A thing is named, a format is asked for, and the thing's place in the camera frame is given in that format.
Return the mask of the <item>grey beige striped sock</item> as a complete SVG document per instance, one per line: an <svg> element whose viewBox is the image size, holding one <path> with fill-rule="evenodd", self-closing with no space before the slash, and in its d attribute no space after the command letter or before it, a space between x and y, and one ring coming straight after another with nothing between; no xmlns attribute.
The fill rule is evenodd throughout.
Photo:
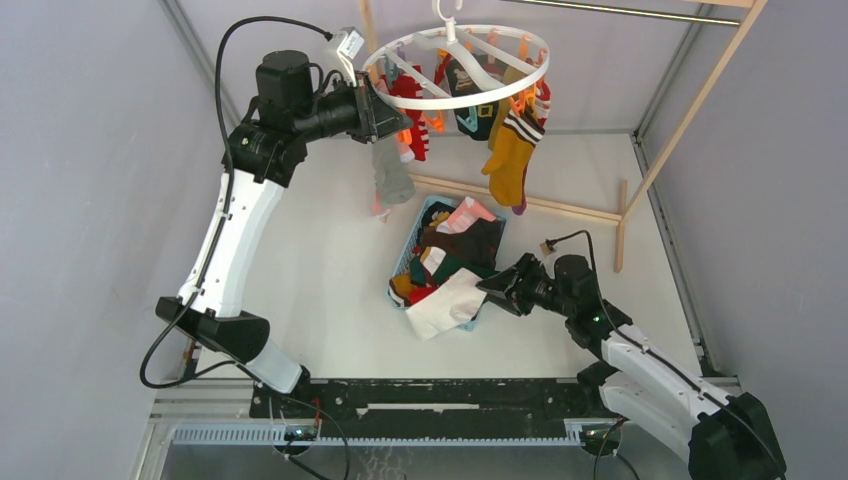
<svg viewBox="0 0 848 480"><path fill-rule="evenodd" d="M372 147L376 194L384 207L408 202L416 193L415 184L402 161L399 142L378 140Z"/></svg>

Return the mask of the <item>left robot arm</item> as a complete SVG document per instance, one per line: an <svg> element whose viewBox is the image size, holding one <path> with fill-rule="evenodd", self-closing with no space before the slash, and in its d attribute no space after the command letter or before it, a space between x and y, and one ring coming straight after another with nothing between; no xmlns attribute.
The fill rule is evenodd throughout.
<svg viewBox="0 0 848 480"><path fill-rule="evenodd" d="M256 69L257 94L225 137L221 187L198 258L178 294L162 297L156 315L174 330L218 352L274 390L290 417L311 407L305 368L270 338L268 320L245 311L248 270L271 213L289 187L310 142L347 134L360 143L391 138L411 120L385 102L365 72L325 93L312 84L308 56L267 54Z"/></svg>

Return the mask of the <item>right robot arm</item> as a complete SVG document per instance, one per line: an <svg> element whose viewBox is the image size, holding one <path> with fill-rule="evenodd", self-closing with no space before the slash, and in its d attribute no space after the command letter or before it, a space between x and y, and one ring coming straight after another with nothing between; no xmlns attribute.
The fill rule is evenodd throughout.
<svg viewBox="0 0 848 480"><path fill-rule="evenodd" d="M481 280L504 310L559 314L572 340L592 352L596 378L579 388L584 412L634 422L673 451L693 479L783 479L786 463L764 404L685 370L604 299L594 262L569 254L547 271L532 254Z"/></svg>

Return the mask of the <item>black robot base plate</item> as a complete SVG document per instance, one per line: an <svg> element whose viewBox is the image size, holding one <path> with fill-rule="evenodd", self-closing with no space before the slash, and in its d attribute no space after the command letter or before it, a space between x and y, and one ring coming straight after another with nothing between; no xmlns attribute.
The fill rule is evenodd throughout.
<svg viewBox="0 0 848 480"><path fill-rule="evenodd" d="M254 385L249 415L350 441L571 440L571 424L618 418L571 378L313 379L287 395Z"/></svg>

